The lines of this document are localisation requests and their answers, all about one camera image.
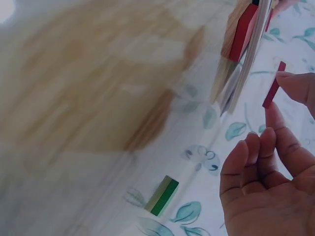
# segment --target green block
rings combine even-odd
[[[169,176],[165,176],[144,209],[155,216],[161,215],[175,195],[177,187],[177,181]]]

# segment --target red block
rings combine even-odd
[[[285,66],[286,66],[286,64],[283,61],[281,61],[280,65],[279,65],[279,68],[278,68],[278,71],[285,71]],[[266,98],[265,98],[265,100],[264,100],[264,102],[262,104],[262,106],[264,108],[268,108],[270,106],[272,100],[274,99],[274,97],[275,97],[275,95],[276,95],[276,93],[278,91],[278,88],[279,88],[279,84],[278,84],[278,82],[277,82],[277,80],[275,78],[275,80],[272,83],[272,85],[271,85],[271,87],[269,89],[269,92],[268,92],[268,94],[267,94],[267,96],[266,96]]]
[[[232,44],[229,57],[230,60],[235,62],[240,61],[248,43],[250,42],[257,15],[258,6],[250,4],[240,17]]]

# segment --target light wood grain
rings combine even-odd
[[[226,31],[224,35],[224,42],[221,50],[221,55],[225,58],[229,58],[232,44],[234,41],[234,36],[238,24],[238,20],[246,10],[246,8],[251,4],[251,0],[238,0],[237,5],[233,12],[229,15]]]
[[[7,100],[9,90],[18,88],[1,106],[0,137],[60,150],[124,150],[167,86],[200,54],[205,32],[185,27],[162,2],[141,2],[135,7],[129,1],[93,1],[64,12],[25,40],[0,91]],[[157,54],[163,46],[151,34],[184,44],[184,56],[137,61],[137,54]],[[127,43],[133,37],[139,39]],[[142,47],[141,40],[153,42]],[[135,95],[132,89],[143,91]],[[162,129],[158,122],[151,126],[147,132]]]
[[[139,235],[128,227],[144,212],[125,201],[129,188],[148,200],[165,175],[185,182],[195,163],[180,153],[217,134],[219,117],[205,130],[202,109],[231,10],[93,0],[32,16],[0,40],[0,232]],[[187,84],[201,104],[190,114],[173,107],[189,101]]]

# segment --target leaf print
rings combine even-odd
[[[304,39],[304,36],[301,36],[301,35],[297,35],[297,36],[294,36],[292,38],[299,38],[299,39]]]
[[[211,129],[217,120],[216,110],[212,108],[211,106],[208,106],[206,110],[206,114],[203,116],[202,120],[203,120],[203,127],[205,129]]]
[[[172,222],[188,222],[183,225],[188,225],[195,222],[201,213],[200,202],[190,202],[181,206],[174,219],[170,219]]]
[[[307,70],[308,70],[309,72],[314,72],[314,71],[315,71],[315,67],[312,66],[312,65],[308,65],[308,66],[307,66]]]
[[[267,70],[262,70],[262,71],[254,71],[251,73],[251,75],[256,75],[256,74],[274,74],[275,71],[267,71]]]
[[[312,48],[313,49],[313,51],[315,51],[315,43],[313,43],[313,42],[311,42],[311,41],[308,41],[307,39],[301,39],[301,40],[303,40],[304,42],[306,42],[309,46],[310,46],[310,48]]]
[[[178,103],[172,104],[172,110],[179,113],[192,113],[194,112],[198,106],[199,102],[195,101],[187,101],[185,99],[179,98]]]
[[[133,206],[141,207],[143,208],[147,203],[143,197],[143,195],[140,193],[139,190],[135,188],[130,188],[126,195],[124,196],[124,200]]]
[[[266,125],[265,125],[265,124],[262,124],[262,125],[258,128],[259,134],[261,134],[262,132],[264,132],[265,129],[266,129]]]
[[[299,16],[302,15],[301,9],[297,3],[293,5],[293,9],[299,14]]]
[[[207,152],[207,158],[204,160],[203,165],[213,176],[217,176],[220,173],[220,159],[213,151]]]
[[[304,31],[304,37],[313,36],[315,33],[315,28],[308,28]]]
[[[192,145],[190,147],[188,147],[184,153],[181,154],[181,157],[184,160],[191,160],[194,162],[200,162],[202,161],[202,156],[201,154],[199,154],[199,150],[201,149],[202,146],[199,145]]]
[[[241,122],[235,122],[230,124],[225,134],[225,139],[231,141],[233,138],[242,135],[246,130],[246,124]]]
[[[196,97],[196,95],[198,94],[198,90],[193,85],[186,85],[185,91],[188,93],[190,97]]]
[[[267,35],[265,35],[265,34],[263,35],[263,38],[264,38],[264,39],[267,39],[267,40],[269,40],[269,41],[274,41],[271,37],[269,37],[269,36],[267,36]]]
[[[169,228],[154,219],[139,217],[139,225],[138,229],[147,236],[174,236]]]
[[[203,228],[189,228],[181,225],[181,229],[183,229],[187,236],[211,236],[210,233]]]
[[[273,28],[269,31],[269,33],[272,35],[278,36],[278,35],[280,35],[280,30],[279,30],[279,28]]]
[[[201,145],[192,145],[188,147],[182,154],[181,157],[184,160],[190,160],[193,162],[203,162],[207,158],[207,150],[206,147]]]
[[[276,39],[278,39],[279,42],[284,43],[284,40],[282,38],[276,37]]]
[[[196,165],[196,171],[200,171],[201,170],[201,167],[202,167],[202,164],[201,163],[198,163]]]

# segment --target floral tablecloth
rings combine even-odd
[[[281,60],[287,64],[286,71],[292,73],[315,71],[314,0],[301,0],[271,22],[234,114],[223,121],[220,135],[214,144],[209,144],[205,135],[187,149],[179,150],[181,158],[195,166],[189,187],[169,218],[162,221],[149,216],[140,218],[138,229],[143,235],[227,235],[219,199],[220,169],[239,140],[244,139],[249,132],[260,134],[265,129],[261,104]],[[200,90],[203,90],[203,85],[193,83],[187,84],[184,92],[194,97]],[[312,144],[315,142],[315,122],[306,108],[292,102],[282,90],[277,93],[275,102],[288,127],[314,153]],[[175,110],[200,114],[200,122],[203,122],[205,128],[211,128],[213,121],[210,117],[215,108],[205,106],[199,113],[197,107],[197,102],[179,101]],[[281,164],[280,170],[290,177]],[[124,199],[133,207],[143,207],[148,201],[136,187],[130,188]]]

